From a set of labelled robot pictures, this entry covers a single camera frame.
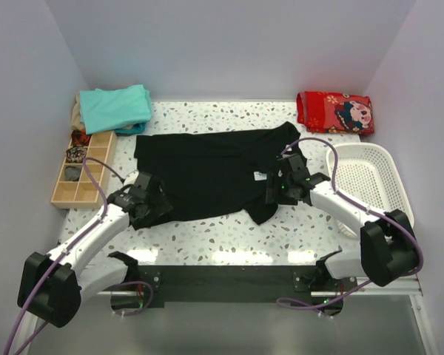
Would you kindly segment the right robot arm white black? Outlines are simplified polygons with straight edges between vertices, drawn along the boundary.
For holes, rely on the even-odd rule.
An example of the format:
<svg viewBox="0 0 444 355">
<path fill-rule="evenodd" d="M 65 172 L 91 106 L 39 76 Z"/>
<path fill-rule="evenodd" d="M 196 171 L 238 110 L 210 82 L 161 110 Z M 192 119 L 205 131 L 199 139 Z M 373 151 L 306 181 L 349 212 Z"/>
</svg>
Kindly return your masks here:
<svg viewBox="0 0 444 355">
<path fill-rule="evenodd" d="M 267 174 L 266 203 L 299 202 L 330 214 L 360 239 L 356 252 L 322 257 L 314 273 L 317 286 L 332 290 L 346 277 L 366 277 L 380 287 L 416 274 L 424 263 L 408 216 L 368 206 L 339 189 L 336 174 L 311 174 L 299 154 L 283 155 Z"/>
</svg>

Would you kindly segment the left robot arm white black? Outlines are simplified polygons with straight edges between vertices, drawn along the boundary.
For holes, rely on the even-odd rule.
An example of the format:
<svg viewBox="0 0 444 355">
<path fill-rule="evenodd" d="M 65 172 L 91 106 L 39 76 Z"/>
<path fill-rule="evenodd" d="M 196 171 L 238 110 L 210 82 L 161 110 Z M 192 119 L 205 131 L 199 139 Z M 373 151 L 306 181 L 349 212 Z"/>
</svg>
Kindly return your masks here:
<svg viewBox="0 0 444 355">
<path fill-rule="evenodd" d="M 98 213 L 68 241 L 47 254 L 32 253 L 24 263 L 18 306 L 38 318 L 64 327 L 83 301 L 106 288 L 134 288 L 140 280 L 138 261 L 119 251 L 110 266 L 89 265 L 111 239 L 129 227 L 150 227 L 169 214 L 172 206 L 162 179 L 133 172 L 121 189 L 113 192 Z"/>
</svg>

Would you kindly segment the black t shirt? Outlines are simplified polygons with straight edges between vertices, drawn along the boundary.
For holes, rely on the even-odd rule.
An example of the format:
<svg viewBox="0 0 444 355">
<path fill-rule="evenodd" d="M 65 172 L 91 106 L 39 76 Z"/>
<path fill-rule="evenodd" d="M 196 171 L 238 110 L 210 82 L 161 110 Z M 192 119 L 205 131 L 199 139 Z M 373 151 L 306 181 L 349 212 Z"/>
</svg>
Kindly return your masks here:
<svg viewBox="0 0 444 355">
<path fill-rule="evenodd" d="M 139 135 L 137 168 L 163 182 L 172 211 L 149 223 L 158 226 L 221 217 L 244 210 L 258 225 L 272 218 L 266 181 L 256 178 L 276 169 L 279 154 L 300 138 L 285 122 L 274 129 L 207 134 Z"/>
</svg>

